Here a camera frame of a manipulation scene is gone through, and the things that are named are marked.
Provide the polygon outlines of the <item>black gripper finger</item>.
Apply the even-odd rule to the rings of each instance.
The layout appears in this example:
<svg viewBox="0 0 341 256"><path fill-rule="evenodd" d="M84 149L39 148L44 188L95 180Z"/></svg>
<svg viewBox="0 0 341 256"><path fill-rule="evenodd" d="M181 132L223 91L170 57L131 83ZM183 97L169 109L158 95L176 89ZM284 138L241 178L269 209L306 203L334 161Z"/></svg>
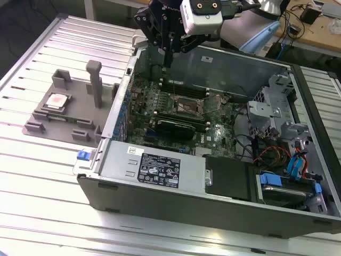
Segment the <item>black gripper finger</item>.
<svg viewBox="0 0 341 256"><path fill-rule="evenodd" d="M168 67L170 68L176 53L187 53L207 40L206 35L194 35L181 40L174 38L170 45L170 56L168 57Z"/></svg>
<svg viewBox="0 0 341 256"><path fill-rule="evenodd" d="M163 66L169 67L169 19L164 10L155 17L149 7L140 8L134 16L139 28L154 46L164 54Z"/></svg>

